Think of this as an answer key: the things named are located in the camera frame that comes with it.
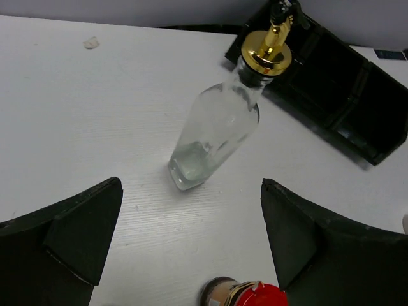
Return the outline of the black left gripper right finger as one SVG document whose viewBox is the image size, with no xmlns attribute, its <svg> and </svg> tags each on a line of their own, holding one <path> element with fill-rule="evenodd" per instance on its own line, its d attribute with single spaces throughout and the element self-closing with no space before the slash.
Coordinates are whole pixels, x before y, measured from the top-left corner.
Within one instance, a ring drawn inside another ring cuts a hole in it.
<svg viewBox="0 0 408 306">
<path fill-rule="evenodd" d="M 407 236 L 369 226 L 266 178 L 261 206 L 290 305 L 406 305 Z"/>
</svg>

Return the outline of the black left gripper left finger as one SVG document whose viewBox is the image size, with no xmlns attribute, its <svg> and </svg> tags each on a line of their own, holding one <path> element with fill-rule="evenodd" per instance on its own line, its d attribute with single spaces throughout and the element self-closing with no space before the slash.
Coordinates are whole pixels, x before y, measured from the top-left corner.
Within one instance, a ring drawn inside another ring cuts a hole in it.
<svg viewBox="0 0 408 306">
<path fill-rule="evenodd" d="M 122 205 L 111 177 L 1 223 L 1 305 L 88 305 Z"/>
</svg>

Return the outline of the red lid sauce jar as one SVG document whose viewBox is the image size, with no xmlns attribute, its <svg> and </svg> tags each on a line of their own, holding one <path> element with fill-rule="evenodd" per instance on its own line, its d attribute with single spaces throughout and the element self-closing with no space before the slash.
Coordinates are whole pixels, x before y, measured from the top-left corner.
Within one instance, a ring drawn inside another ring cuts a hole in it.
<svg viewBox="0 0 408 306">
<path fill-rule="evenodd" d="M 285 292 L 260 280 L 238 282 L 231 277 L 208 281 L 198 297 L 200 306 L 288 306 Z"/>
</svg>

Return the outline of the clear glass oil bottle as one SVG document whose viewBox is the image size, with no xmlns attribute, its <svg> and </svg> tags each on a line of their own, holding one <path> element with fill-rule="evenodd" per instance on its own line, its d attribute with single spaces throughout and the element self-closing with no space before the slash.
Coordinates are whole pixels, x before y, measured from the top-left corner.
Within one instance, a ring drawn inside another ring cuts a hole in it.
<svg viewBox="0 0 408 306">
<path fill-rule="evenodd" d="M 181 191 L 208 180 L 257 128 L 259 97 L 291 64 L 295 25 L 309 27 L 300 2 L 271 1 L 269 30 L 249 33 L 231 76 L 197 96 L 168 162 Z"/>
</svg>

